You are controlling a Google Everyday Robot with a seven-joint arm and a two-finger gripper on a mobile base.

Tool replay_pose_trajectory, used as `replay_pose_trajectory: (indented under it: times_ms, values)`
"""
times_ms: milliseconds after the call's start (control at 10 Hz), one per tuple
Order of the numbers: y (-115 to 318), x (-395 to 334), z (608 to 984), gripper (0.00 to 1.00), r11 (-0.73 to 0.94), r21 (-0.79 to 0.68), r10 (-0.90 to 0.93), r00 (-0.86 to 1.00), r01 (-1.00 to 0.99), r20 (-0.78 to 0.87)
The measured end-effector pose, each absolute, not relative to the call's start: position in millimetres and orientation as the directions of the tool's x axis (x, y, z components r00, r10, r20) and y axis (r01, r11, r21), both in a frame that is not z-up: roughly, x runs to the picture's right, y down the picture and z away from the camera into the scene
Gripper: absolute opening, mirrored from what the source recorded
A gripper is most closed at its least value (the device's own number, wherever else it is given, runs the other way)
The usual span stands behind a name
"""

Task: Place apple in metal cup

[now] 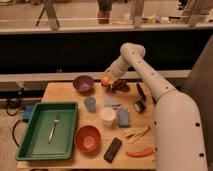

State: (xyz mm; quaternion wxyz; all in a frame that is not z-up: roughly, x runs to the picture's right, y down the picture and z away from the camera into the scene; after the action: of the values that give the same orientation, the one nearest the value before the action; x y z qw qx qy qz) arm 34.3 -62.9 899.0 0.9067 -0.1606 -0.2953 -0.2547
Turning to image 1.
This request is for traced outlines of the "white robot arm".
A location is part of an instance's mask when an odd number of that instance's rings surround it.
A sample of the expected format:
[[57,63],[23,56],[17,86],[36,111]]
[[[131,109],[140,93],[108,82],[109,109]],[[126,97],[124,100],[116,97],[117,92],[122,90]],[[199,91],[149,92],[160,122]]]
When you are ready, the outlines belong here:
[[124,43],[108,71],[113,80],[133,67],[156,100],[156,171],[208,171],[200,112],[144,59],[145,48]]

